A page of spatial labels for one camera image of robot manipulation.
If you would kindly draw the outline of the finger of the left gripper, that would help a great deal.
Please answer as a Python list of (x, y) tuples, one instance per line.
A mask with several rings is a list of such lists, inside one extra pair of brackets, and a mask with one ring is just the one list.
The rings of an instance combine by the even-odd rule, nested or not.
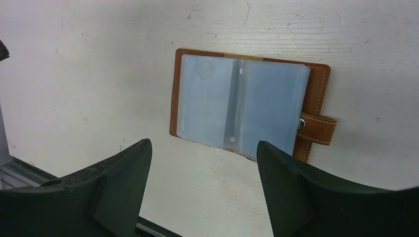
[(4, 43), (0, 40), (0, 61), (9, 58), (9, 51)]

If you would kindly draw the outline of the brown leather card holder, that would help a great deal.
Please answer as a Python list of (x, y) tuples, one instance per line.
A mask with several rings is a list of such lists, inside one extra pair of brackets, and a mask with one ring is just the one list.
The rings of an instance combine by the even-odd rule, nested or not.
[(179, 48), (175, 52), (174, 75), (171, 95), (171, 110), (169, 134), (178, 137), (176, 132), (178, 122), (178, 105), (179, 105), (179, 89), (180, 89), (180, 73), (182, 66), (182, 56), (200, 55), (214, 56), (222, 58), (248, 59), (255, 61), (269, 61), (277, 63), (293, 63), (304, 64), (310, 67), (310, 75), (305, 97), (302, 105), (301, 117), (306, 122), (305, 128), (297, 133), (295, 145), (293, 149), (293, 157), (308, 162), (310, 150), (313, 143), (328, 146), (331, 143), (337, 120), (328, 116), (321, 115), (321, 108), (326, 94), (329, 82), (331, 68), (326, 64), (298, 62), (275, 58), (266, 58), (261, 56), (248, 56), (240, 54), (231, 54), (224, 52), (202, 51), (194, 49)]

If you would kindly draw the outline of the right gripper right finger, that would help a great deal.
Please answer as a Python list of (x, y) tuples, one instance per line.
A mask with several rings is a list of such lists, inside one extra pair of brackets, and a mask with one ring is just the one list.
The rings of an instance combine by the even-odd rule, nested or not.
[(416, 237), (418, 187), (355, 183), (293, 158), (266, 141), (257, 165), (276, 237)]

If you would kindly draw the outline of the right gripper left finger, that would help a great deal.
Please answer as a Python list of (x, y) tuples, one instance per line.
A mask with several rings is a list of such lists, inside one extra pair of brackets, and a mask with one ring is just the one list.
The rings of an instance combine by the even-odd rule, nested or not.
[(3, 237), (134, 237), (152, 160), (142, 139), (38, 187), (0, 193)]

